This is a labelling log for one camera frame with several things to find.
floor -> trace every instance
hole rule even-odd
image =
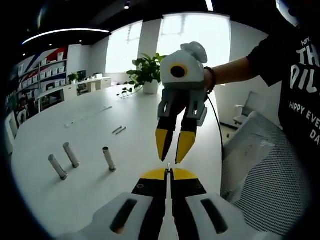
[[[220,127],[221,127],[221,133],[222,133],[222,141],[223,141],[223,144],[225,144],[226,142],[228,142],[233,137],[233,133],[236,130],[234,128],[227,127],[227,126],[224,126],[224,125],[220,125]]]

white flower pot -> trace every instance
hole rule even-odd
[[[146,82],[143,85],[144,94],[157,94],[158,89],[159,89],[159,83],[157,80],[153,80],[152,82]]]

bracelet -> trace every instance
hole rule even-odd
[[[208,70],[211,74],[211,81],[212,81],[211,88],[207,92],[207,94],[210,94],[214,90],[214,87],[216,86],[216,83],[217,83],[216,74],[215,74],[215,71],[211,67],[205,66],[204,69]]]

ceiling light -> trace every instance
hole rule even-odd
[[[212,0],[205,0],[206,7],[208,8],[208,11],[213,12],[214,11],[214,6],[212,5]]]
[[[124,9],[125,10],[128,10],[130,8],[130,3],[131,3],[131,0],[126,0],[125,1],[125,4],[124,4]]]
[[[108,30],[101,30],[101,29],[93,29],[93,28],[68,28],[68,29],[60,29],[60,30],[54,30],[54,31],[48,31],[48,32],[45,32],[45,33],[41,33],[39,35],[36,35],[36,36],[33,36],[27,40],[25,40],[23,44],[33,40],[33,39],[36,39],[36,38],[39,38],[39,37],[42,37],[42,36],[45,36],[45,35],[48,35],[48,34],[55,34],[55,33],[61,33],[61,32],[68,32],[68,31],[89,31],[89,32],[100,32],[100,33],[109,33]]]

window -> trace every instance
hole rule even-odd
[[[208,13],[179,13],[163,17],[157,53],[169,55],[180,50],[180,45],[200,43],[206,50],[208,67],[229,62],[230,18]]]
[[[138,57],[142,21],[112,32],[106,52],[106,73],[125,73],[132,70],[132,60]]]

